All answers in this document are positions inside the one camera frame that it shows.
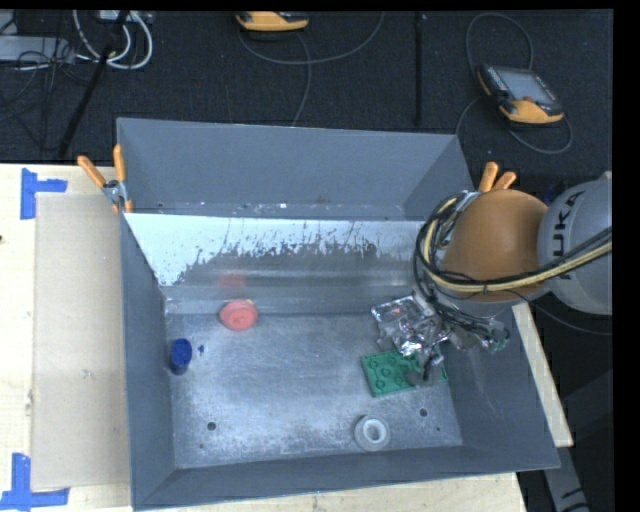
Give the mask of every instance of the pink object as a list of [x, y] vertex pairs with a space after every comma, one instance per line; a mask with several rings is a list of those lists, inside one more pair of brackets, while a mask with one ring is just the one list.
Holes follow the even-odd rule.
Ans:
[[220, 310], [220, 321], [228, 329], [244, 331], [258, 320], [258, 309], [250, 300], [234, 300]]

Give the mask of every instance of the wooden table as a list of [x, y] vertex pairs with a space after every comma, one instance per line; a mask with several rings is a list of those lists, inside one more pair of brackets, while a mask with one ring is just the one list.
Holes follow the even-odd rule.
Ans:
[[[36, 194], [34, 219], [20, 219], [23, 168], [37, 173], [39, 181], [67, 182], [64, 193]], [[107, 179], [115, 177], [111, 167], [100, 170]], [[91, 214], [84, 217], [88, 210]], [[27, 455], [33, 491], [70, 487], [68, 504], [48, 510], [131, 510], [120, 282], [108, 261], [119, 250], [116, 224], [108, 201], [79, 167], [0, 164], [0, 491], [11, 488], [11, 454]], [[105, 268], [109, 275], [96, 279]], [[59, 300], [51, 299], [52, 269], [59, 270]], [[42, 297], [51, 300], [43, 303]], [[58, 302], [73, 307], [69, 315], [59, 314], [64, 307]], [[571, 446], [529, 308], [518, 305], [514, 313], [553, 438], [558, 447]], [[82, 336], [81, 342], [74, 336]], [[80, 362], [64, 356], [64, 343], [82, 351]], [[100, 367], [89, 367], [95, 360]], [[56, 372], [60, 375], [52, 384], [45, 377]], [[77, 409], [75, 419], [57, 421], [58, 411], [63, 415], [70, 405]], [[510, 473], [188, 510], [513, 512], [526, 507], [516, 475]]]

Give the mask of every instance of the hole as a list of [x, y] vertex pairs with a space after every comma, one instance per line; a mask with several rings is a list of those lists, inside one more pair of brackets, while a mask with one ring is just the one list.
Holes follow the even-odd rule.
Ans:
[[378, 441], [380, 439], [380, 431], [378, 427], [367, 427], [367, 437], [372, 441]]

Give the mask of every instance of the green lego brick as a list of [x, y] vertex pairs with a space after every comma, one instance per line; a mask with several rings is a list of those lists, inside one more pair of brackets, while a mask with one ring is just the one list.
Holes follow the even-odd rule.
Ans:
[[[421, 373], [422, 371], [415, 355], [404, 357], [397, 350], [363, 356], [361, 361], [373, 396], [413, 388], [413, 384], [406, 378], [407, 373], [410, 371]], [[442, 367], [440, 382], [446, 380], [447, 373]]]

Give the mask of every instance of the gray bin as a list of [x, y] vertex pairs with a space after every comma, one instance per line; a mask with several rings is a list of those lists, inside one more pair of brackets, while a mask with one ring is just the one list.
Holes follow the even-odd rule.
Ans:
[[[365, 379], [371, 307], [411, 292], [418, 229], [472, 188], [455, 136], [119, 119], [117, 137], [135, 509], [559, 466], [511, 311], [504, 350], [446, 345], [434, 386]], [[220, 323], [233, 299], [250, 329]], [[354, 439], [365, 415], [381, 451]]]

